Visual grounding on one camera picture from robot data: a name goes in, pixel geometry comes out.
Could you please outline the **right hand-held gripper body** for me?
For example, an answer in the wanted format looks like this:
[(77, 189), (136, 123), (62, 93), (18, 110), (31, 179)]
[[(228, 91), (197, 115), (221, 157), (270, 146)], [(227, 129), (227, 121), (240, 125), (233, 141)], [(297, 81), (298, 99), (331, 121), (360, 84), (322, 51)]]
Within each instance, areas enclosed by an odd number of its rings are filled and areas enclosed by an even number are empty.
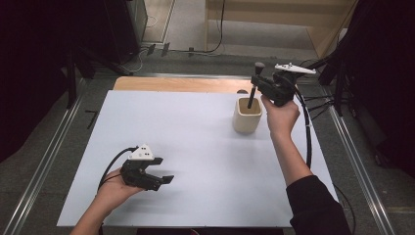
[(292, 63), (275, 65), (271, 82), (272, 97), (270, 97), (275, 106), (282, 107), (294, 99), (297, 92), (297, 79), (305, 74), (316, 74), (316, 69), (306, 69)]

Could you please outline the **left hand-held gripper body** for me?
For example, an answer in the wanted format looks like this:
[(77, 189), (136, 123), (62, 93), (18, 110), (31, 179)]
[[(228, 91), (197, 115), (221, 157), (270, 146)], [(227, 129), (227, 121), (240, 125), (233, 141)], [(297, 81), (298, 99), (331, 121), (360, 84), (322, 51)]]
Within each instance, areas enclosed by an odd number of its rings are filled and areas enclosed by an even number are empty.
[(161, 178), (146, 172), (149, 166), (147, 161), (154, 158), (156, 157), (147, 144), (143, 144), (134, 150), (120, 170), (125, 184), (144, 190), (158, 191), (161, 187)]

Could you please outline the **black makeup brush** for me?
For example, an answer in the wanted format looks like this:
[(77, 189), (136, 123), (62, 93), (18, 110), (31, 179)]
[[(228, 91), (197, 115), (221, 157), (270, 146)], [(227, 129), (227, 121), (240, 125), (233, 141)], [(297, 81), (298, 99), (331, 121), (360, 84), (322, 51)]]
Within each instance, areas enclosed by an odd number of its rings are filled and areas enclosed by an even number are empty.
[[(260, 76), (264, 68), (265, 68), (265, 64), (264, 63), (262, 63), (262, 62), (256, 62), (254, 64), (254, 75)], [(256, 91), (256, 86), (253, 86), (252, 89), (251, 89), (250, 98), (249, 98), (249, 102), (248, 102), (248, 108), (249, 109), (253, 105), (255, 91)]]

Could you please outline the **cream square cup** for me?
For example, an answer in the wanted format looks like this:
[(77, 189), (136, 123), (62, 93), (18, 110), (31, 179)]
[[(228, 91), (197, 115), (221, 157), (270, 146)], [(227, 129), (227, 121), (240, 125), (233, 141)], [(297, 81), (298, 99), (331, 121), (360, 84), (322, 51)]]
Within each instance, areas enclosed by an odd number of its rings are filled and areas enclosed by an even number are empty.
[(248, 108), (249, 101), (248, 97), (240, 97), (236, 102), (232, 123), (237, 132), (253, 133), (259, 125), (262, 116), (261, 104), (254, 98), (252, 106)]

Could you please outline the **person's left hand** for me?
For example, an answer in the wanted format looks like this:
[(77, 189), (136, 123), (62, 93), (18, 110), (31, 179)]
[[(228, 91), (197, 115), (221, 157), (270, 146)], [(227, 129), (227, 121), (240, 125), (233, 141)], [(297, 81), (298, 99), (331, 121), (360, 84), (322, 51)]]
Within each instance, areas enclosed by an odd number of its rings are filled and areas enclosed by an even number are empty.
[(122, 205), (128, 198), (142, 191), (142, 188), (128, 186), (123, 181), (120, 169), (110, 172), (100, 186), (94, 201), (104, 212), (111, 212)]

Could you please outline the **person's right hand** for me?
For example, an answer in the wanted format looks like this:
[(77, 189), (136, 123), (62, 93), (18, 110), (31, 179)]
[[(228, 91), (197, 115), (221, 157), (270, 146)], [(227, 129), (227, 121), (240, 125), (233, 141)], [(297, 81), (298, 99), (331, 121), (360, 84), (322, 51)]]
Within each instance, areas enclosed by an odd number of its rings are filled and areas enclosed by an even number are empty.
[(289, 101), (282, 107), (277, 107), (264, 95), (261, 96), (261, 101), (266, 110), (271, 135), (273, 137), (283, 136), (288, 138), (300, 116), (298, 105), (293, 101)]

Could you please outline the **white table board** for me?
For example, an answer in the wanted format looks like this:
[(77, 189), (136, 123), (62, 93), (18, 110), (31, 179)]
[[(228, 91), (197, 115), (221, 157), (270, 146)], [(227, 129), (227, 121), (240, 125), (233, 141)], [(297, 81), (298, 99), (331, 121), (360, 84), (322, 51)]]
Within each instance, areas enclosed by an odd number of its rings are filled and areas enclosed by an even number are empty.
[(109, 226), (287, 227), (285, 181), (266, 121), (252, 134), (234, 130), (233, 93), (110, 91), (93, 128), (58, 220), (75, 225), (107, 167), (119, 168), (128, 148), (147, 144), (173, 175), (159, 191), (129, 198)]

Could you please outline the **black metal stand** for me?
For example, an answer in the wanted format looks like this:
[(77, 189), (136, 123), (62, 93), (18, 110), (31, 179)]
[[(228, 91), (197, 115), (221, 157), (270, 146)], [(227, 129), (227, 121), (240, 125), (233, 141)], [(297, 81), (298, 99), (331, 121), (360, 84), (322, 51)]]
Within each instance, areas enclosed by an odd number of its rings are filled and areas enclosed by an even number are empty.
[(344, 61), (345, 44), (339, 42), (336, 49), (323, 59), (319, 59), (310, 66), (308, 69), (319, 69), (324, 67), (324, 70), (319, 75), (320, 85), (329, 85), (333, 80), (336, 81), (335, 93), (334, 93), (334, 109), (338, 116), (343, 115), (342, 112), (342, 99), (343, 88), (346, 79), (346, 64)]
[(75, 71), (79, 71), (83, 78), (93, 79), (96, 72), (91, 64), (91, 61), (98, 62), (105, 68), (119, 75), (130, 75), (130, 72), (123, 70), (120, 66), (112, 64), (110, 61), (87, 48), (81, 46), (71, 46), (67, 51), (66, 57), (66, 72), (69, 93), (69, 100), (67, 104), (68, 109), (74, 106), (77, 98)]

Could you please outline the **black hex key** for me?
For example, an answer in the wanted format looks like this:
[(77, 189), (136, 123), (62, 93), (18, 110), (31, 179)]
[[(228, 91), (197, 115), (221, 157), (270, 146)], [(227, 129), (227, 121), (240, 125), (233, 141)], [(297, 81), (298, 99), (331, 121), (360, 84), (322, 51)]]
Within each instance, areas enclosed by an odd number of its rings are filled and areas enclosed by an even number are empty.
[(85, 110), (86, 114), (89, 114), (91, 116), (91, 119), (87, 125), (87, 129), (90, 129), (92, 127), (92, 125), (94, 124), (97, 116), (98, 116), (98, 111), (93, 111), (93, 110)]

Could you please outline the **wooden table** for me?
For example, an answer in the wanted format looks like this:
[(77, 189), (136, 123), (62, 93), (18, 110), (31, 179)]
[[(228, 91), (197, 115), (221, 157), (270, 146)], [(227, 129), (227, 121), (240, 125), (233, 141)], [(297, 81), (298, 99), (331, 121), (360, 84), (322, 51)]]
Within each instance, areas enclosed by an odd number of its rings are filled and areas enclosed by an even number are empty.
[(122, 76), (114, 85), (115, 91), (160, 91), (233, 93), (249, 92), (252, 84), (247, 79), (190, 78), (190, 77), (140, 77)]

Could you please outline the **light wooden furniture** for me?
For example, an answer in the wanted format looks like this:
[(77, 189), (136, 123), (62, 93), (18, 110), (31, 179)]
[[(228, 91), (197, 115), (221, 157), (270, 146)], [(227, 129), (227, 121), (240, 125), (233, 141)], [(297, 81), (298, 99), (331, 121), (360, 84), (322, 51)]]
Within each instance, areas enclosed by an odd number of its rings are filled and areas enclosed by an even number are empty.
[(208, 21), (220, 20), (215, 13), (224, 9), (224, 20), (261, 24), (305, 26), (319, 58), (329, 50), (346, 28), (358, 0), (205, 0), (205, 48)]

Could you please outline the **black curtain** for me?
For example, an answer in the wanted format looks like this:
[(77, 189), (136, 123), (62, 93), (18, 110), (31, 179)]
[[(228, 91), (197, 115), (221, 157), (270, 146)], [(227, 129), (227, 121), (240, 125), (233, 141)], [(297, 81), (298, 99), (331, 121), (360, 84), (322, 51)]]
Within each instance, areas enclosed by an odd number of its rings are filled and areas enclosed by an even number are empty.
[(342, 48), (372, 146), (415, 178), (415, 0), (359, 0)]
[(106, 13), (104, 0), (0, 0), (0, 163), (68, 91), (68, 49), (111, 46)]

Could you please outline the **dark cabinet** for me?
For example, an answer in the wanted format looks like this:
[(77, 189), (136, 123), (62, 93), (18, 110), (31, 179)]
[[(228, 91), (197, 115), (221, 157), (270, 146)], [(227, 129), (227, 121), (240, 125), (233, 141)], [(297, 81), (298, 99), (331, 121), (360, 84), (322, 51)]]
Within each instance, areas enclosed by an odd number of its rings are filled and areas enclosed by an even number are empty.
[(104, 0), (110, 23), (114, 62), (122, 64), (137, 55), (148, 22), (144, 0)]

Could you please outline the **metal floor rail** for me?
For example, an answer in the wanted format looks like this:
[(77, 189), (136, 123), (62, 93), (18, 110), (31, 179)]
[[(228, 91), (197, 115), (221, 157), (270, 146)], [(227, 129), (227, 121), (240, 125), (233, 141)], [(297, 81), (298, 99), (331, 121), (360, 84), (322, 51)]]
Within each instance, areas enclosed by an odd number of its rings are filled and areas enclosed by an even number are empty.
[(40, 163), (36, 168), (36, 171), (30, 178), (27, 187), (23, 191), (23, 195), (20, 197), (14, 213), (10, 218), (2, 235), (20, 235), (26, 218), (39, 195), (44, 181), (77, 114), (89, 83), (90, 80), (86, 78), (81, 78), (77, 82), (75, 91), (77, 92), (78, 96), (75, 98), (72, 106), (67, 108), (65, 114), (63, 115), (52, 140), (50, 141), (45, 153), (43, 154)]
[(347, 157), (350, 161), (350, 164), (353, 168), (353, 171), (356, 175), (362, 193), (366, 199), (368, 208), (372, 213), (372, 216), (377, 224), (379, 232), (381, 235), (396, 235), (392, 222), (388, 216), (387, 210), (376, 191), (374, 184), (368, 174), (366, 167), (364, 166), (363, 161), (360, 158), (360, 155), (355, 147), (355, 144), (349, 134), (349, 131), (346, 127), (346, 123), (343, 117), (340, 117), (337, 114), (334, 106), (329, 108), (330, 115), (334, 122), (335, 127), (342, 139), (342, 143), (346, 149)]

